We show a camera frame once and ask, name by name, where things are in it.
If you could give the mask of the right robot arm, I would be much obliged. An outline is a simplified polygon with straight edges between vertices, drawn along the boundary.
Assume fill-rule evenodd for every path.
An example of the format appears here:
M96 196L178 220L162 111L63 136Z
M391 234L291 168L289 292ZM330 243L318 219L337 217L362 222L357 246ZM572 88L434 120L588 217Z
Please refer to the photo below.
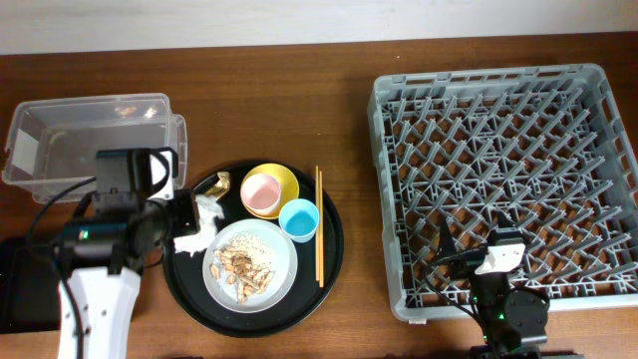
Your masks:
M527 244L502 212L486 243L464 251L456 250L449 226L440 226L434 265L445 265L452 279L469 282L471 315L483 334L484 344L470 349L472 358L541 356L539 346L547 342L549 297L536 289L513 287L508 278L521 265Z

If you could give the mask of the white tissue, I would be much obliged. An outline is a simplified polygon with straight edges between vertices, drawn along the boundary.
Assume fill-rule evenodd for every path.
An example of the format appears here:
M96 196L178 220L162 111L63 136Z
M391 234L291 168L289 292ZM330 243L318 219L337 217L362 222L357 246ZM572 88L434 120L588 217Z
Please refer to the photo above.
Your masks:
M222 206L214 197L203 194L195 196L199 214L199 232L197 234L176 237L173 240L176 253L187 252L194 256L197 252L206 250L217 235L217 219L224 219Z

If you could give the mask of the white rice pile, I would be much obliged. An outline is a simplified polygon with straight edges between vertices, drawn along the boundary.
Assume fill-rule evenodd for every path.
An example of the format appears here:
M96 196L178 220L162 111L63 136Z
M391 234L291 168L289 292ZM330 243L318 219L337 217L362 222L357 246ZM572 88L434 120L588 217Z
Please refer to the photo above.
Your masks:
M263 242L258 235L248 231L235 234L230 239L227 248L232 252L246 254L257 267L270 267L275 258L271 247Z

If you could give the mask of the grey round plate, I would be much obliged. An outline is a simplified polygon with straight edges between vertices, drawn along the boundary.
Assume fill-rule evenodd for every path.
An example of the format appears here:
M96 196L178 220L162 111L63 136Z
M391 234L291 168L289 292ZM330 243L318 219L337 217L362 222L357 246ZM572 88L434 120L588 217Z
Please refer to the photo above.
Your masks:
M263 294L247 298L244 304L238 304L232 287L217 282L209 271L213 262L213 251L225 249L230 239L242 231L258 235L263 242L271 247L275 254L269 267L274 276ZM224 228L207 248L202 265L202 275L209 295L223 308L233 312L251 314L264 311L277 304L291 289L297 273L298 262L295 246L290 238L275 224L262 219L245 219Z

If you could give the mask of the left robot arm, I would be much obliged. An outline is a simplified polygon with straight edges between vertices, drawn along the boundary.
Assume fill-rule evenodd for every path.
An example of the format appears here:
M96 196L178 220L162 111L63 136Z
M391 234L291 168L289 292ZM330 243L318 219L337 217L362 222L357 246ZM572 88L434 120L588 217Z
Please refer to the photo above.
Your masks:
M173 185L170 148L96 154L86 193L51 244L61 358L123 358L148 255L199 231L193 194Z

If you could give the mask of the gold snack wrapper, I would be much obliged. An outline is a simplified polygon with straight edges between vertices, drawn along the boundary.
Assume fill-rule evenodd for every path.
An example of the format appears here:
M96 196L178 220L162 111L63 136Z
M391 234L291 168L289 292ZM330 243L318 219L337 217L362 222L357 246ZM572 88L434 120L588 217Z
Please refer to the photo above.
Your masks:
M203 195L219 200L230 191L231 175L229 172L218 172L216 175L217 181Z

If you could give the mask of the light blue cup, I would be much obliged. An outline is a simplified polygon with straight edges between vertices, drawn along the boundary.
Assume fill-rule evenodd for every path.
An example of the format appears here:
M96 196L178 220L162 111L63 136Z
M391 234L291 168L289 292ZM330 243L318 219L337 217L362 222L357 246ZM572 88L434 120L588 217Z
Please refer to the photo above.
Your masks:
M278 223L281 229L297 243L305 243L315 234L315 204L304 198L293 199L283 205Z

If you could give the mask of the peanut shells pile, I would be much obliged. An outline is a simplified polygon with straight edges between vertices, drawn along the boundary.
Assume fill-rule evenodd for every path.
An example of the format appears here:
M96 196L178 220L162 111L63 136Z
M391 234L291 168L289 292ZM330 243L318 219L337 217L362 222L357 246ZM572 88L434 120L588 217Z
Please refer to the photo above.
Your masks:
M247 252L233 247L215 249L209 271L217 282L233 288L238 304L244 304L250 296L263 294L274 276L265 264L255 264Z

